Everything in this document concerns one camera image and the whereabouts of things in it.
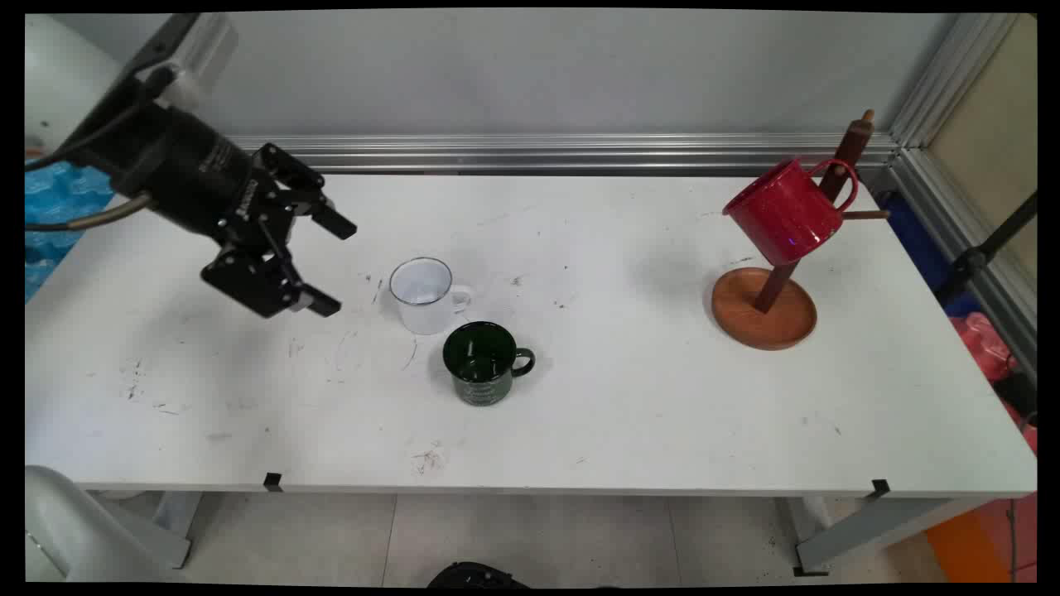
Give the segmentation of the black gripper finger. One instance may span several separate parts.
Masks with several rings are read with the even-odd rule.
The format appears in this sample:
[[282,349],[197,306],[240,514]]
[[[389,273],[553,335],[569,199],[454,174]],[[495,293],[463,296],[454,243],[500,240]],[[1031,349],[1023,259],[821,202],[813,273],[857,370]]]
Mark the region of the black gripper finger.
[[266,320],[281,310],[308,309],[321,317],[340,312],[336,298],[311,286],[296,270],[287,242],[269,222],[257,222],[255,231],[262,245],[222,249],[201,269],[204,282]]
[[325,195],[325,180],[313,166],[273,143],[258,148],[251,163],[255,172],[262,172],[268,178],[261,185],[260,197],[254,200],[255,214],[283,212],[293,218],[314,220],[328,233],[340,240],[356,234],[356,223],[347,220]]

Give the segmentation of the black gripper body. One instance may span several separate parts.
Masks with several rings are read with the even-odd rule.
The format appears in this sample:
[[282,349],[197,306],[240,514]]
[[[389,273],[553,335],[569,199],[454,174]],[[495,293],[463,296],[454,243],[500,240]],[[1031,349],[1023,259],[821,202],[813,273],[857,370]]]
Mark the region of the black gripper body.
[[253,179],[253,159],[194,113],[160,105],[140,78],[117,83],[63,143],[65,158],[108,175],[129,199],[189,233],[230,243],[231,220]]

